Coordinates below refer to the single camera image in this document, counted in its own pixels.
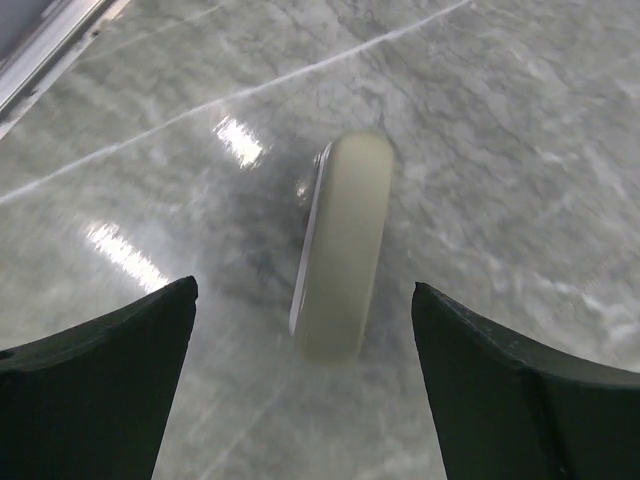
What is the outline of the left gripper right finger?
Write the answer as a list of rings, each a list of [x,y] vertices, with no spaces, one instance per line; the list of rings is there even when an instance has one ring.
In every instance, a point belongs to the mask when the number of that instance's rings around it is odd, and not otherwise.
[[[447,478],[638,478],[637,373],[551,348],[426,283],[411,318]]]

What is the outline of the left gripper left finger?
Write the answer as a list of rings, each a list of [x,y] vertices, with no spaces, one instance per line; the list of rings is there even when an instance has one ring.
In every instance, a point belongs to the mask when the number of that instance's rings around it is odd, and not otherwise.
[[[194,277],[1,353],[4,479],[149,479],[196,316]]]

